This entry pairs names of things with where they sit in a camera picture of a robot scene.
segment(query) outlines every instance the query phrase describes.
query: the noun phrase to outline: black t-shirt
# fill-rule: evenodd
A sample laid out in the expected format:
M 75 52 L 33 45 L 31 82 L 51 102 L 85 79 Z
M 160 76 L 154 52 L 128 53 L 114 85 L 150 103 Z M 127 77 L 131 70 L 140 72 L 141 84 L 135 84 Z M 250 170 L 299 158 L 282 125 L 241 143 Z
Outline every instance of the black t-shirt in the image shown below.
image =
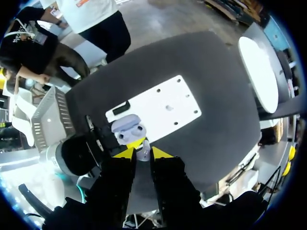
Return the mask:
M 58 37 L 43 29 L 37 20 L 44 14 L 43 9 L 26 7 L 16 16 L 26 30 L 35 34 L 12 34 L 5 37 L 0 47 L 0 64 L 13 72 L 18 73 L 21 66 L 27 67 L 36 74 L 44 72 L 54 54 Z M 15 20 L 11 32 L 25 32 L 20 23 Z

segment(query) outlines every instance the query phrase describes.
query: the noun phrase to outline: yellow object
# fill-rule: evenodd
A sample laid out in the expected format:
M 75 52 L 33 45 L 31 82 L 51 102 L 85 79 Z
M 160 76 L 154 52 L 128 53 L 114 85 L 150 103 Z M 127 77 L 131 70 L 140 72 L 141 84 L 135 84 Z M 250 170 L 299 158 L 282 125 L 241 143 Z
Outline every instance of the yellow object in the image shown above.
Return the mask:
M 115 158 L 122 158 L 122 157 L 124 157 L 124 158 L 127 158 L 127 159 L 131 160 L 132 159 L 133 151 L 134 151 L 134 148 L 127 149 L 127 150 L 125 150 L 125 151 L 123 151 L 123 152 L 121 152 L 121 153 L 119 153 L 119 154 L 117 154 L 117 155 L 115 155 L 113 157 L 115 157 Z
M 152 150 L 153 150 L 154 159 L 158 159 L 158 158 L 162 158 L 162 157 L 164 157 L 164 158 L 172 158 L 173 157 L 173 156 L 167 154 L 166 152 L 159 150 L 156 147 L 152 147 Z
M 0 68 L 0 89 L 3 90 L 6 78 L 3 76 L 3 68 Z
M 287 163 L 286 168 L 284 169 L 283 176 L 286 176 L 286 175 L 289 173 L 290 168 L 291 168 L 291 162 L 289 161 L 289 162 Z
M 143 143 L 143 141 L 145 140 L 145 138 L 141 138 L 141 139 L 138 139 L 132 143 L 129 143 L 127 145 L 127 148 L 130 149 L 130 148 L 136 148 L 138 147 L 139 145 L 141 145 Z
M 5 79 L 0 79 L 0 89 L 4 88 Z
M 293 160 L 295 156 L 295 148 L 293 146 L 291 146 L 290 151 L 289 151 L 289 160 Z

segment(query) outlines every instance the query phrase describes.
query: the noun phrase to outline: black slot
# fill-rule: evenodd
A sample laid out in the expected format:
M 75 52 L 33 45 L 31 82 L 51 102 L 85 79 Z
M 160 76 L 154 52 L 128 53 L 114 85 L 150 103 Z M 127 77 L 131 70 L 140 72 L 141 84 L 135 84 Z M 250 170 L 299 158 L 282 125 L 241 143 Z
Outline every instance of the black slot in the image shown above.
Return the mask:
M 119 108 L 116 108 L 116 109 L 113 109 L 113 114 L 114 115 L 118 115 L 118 114 L 121 114 L 125 111 L 127 111 L 128 109 L 130 109 L 131 105 L 128 101 L 126 101 L 126 104 L 124 104 L 123 106 L 119 107 Z

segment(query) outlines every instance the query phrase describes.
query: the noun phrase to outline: black pants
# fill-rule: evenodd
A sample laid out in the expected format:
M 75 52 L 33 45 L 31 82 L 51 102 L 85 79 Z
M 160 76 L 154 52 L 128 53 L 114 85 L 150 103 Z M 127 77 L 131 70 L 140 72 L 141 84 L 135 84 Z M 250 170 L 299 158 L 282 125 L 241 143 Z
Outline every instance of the black pants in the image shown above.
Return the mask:
M 119 11 L 80 35 L 106 52 L 107 63 L 123 56 L 131 45 L 129 31 Z
M 76 85 L 79 80 L 69 76 L 61 66 L 73 68 L 81 76 L 81 79 L 90 75 L 90 70 L 81 55 L 67 45 L 59 43 L 44 73 L 62 79 L 71 87 Z

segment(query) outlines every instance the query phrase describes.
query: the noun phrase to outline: yellow marker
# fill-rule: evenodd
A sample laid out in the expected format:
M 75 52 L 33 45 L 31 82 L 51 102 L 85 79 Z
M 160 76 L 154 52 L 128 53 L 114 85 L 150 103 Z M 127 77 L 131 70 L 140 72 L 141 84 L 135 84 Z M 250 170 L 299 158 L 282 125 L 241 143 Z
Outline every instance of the yellow marker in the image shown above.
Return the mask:
M 291 162 L 288 162 L 286 168 L 284 169 L 283 176 L 286 176 L 289 173 L 290 168 L 291 168 Z
M 158 158 L 172 158 L 173 156 L 167 154 L 166 152 L 163 152 L 162 150 L 159 150 L 158 148 L 156 147 L 152 147 L 152 150 L 153 150 L 153 156 L 155 159 L 158 159 Z
M 137 148 L 138 146 L 140 146 L 142 143 L 143 143 L 143 141 L 145 140 L 146 138 L 141 138 L 141 139 L 138 139 L 138 140 L 136 140 L 136 141 L 134 141 L 134 142 L 131 142 L 131 143 L 129 143 L 128 145 L 127 145 L 127 148 L 128 149 L 130 149 L 130 148 Z
M 289 160 L 293 160 L 295 156 L 295 148 L 293 146 L 291 146 L 290 151 L 289 151 Z
M 125 150 L 125 151 L 115 155 L 114 157 L 115 158 L 122 158 L 122 157 L 124 157 L 124 158 L 127 158 L 127 159 L 131 160 L 132 159 L 133 151 L 134 151 L 134 148 L 127 149 L 127 150 Z

